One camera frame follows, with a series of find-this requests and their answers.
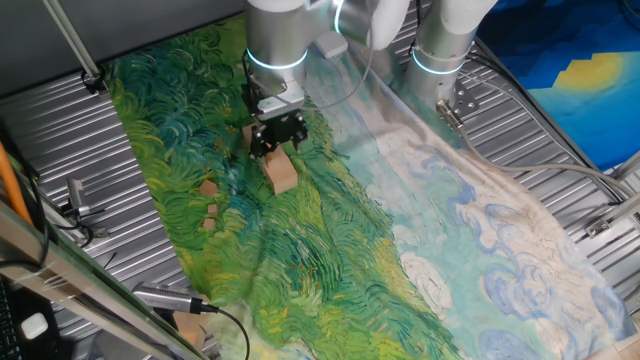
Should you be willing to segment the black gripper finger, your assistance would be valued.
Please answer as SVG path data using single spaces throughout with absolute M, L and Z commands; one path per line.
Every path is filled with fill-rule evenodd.
M 270 152 L 270 145 L 258 127 L 250 128 L 249 156 L 252 159 L 264 158 Z
M 308 138 L 308 130 L 306 122 L 303 117 L 295 118 L 293 122 L 293 130 L 291 135 L 291 142 L 295 150 L 298 150 L 301 143 Z

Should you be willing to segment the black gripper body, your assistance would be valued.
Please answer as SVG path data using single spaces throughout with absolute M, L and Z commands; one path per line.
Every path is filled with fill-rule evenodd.
M 295 118 L 303 117 L 301 112 L 289 112 L 262 122 L 259 129 L 268 143 L 285 143 L 291 141 Z

